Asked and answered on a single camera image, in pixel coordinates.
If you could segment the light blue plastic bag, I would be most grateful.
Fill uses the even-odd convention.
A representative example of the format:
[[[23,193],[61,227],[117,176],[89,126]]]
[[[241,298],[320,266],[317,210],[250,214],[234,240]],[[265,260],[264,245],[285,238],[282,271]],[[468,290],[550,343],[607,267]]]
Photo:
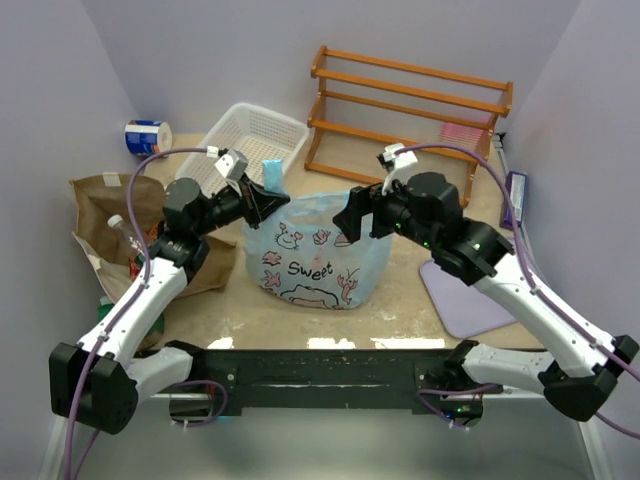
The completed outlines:
[[[373,239],[370,215],[350,243],[332,223],[346,191],[293,196],[257,229],[243,227],[245,265],[264,290],[303,307],[353,309],[367,301],[389,261],[392,239]]]

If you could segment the clear water bottle green label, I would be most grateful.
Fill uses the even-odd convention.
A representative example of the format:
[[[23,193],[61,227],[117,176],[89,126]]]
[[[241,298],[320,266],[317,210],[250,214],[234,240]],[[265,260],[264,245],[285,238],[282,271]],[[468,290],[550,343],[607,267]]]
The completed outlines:
[[[121,215],[119,214],[112,215],[107,220],[107,225],[117,235],[119,248],[126,254],[128,260],[129,260],[129,253],[131,248],[131,240],[129,239],[129,234],[131,233],[131,231],[135,232],[135,236],[140,241],[142,248],[143,246],[146,246],[146,243],[143,240],[144,233],[142,234],[142,237],[139,238],[138,235],[136,234],[134,227],[128,221],[126,221]]]

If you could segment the brown paper grocery bag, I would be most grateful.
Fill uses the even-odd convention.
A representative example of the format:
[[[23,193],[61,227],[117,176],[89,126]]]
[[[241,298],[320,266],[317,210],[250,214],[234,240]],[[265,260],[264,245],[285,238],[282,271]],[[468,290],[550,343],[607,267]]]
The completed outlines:
[[[114,215],[129,219],[126,204],[128,174],[107,172],[70,182],[75,197],[77,217],[73,237],[89,260],[104,294],[113,302],[132,283],[131,260],[120,237],[107,221]],[[144,233],[155,234],[162,219],[165,192],[153,178],[139,176],[133,189],[136,221]],[[213,236],[207,238],[210,248],[202,268],[182,291],[183,297],[224,287],[236,263],[236,244]]]

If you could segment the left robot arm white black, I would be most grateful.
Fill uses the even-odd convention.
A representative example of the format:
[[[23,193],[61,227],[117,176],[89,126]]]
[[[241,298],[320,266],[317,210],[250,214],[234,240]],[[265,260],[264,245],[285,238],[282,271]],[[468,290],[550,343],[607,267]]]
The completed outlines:
[[[289,203],[242,176],[207,197],[190,178],[172,182],[163,207],[164,228],[149,249],[150,263],[108,315],[76,344],[58,344],[49,357],[51,409],[72,422],[117,434],[137,406],[186,381],[196,347],[169,346],[143,359],[139,344],[165,308],[193,280],[209,253],[207,234],[244,220],[258,228]]]

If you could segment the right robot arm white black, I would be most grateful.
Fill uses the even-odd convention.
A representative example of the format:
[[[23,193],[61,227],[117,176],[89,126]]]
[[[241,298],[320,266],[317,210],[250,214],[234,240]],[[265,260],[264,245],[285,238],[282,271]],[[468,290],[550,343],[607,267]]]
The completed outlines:
[[[521,323],[541,352],[499,349],[465,340],[427,373],[429,395],[471,395],[515,387],[543,396],[565,416],[586,422],[618,384],[639,351],[580,317],[520,260],[514,245],[488,224],[464,217],[457,188],[433,172],[350,190],[334,225],[350,243],[372,218],[370,237],[402,236],[427,249],[440,269],[474,288]]]

